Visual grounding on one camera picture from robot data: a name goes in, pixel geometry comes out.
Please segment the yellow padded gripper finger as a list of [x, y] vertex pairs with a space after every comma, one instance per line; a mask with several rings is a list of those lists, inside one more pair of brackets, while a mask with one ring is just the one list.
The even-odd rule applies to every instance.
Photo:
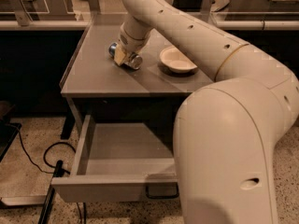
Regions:
[[134, 55], [133, 52], [127, 51], [121, 44], [116, 44], [113, 60], [118, 66], [123, 64], [129, 65]]

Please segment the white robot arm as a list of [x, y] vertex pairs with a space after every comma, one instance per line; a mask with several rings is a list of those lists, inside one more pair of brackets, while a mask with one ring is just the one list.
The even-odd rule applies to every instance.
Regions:
[[156, 29], [212, 84], [180, 106], [173, 131], [185, 224], [278, 224], [274, 147], [299, 114], [298, 80], [250, 43], [182, 12], [172, 0], [122, 0], [115, 62]]

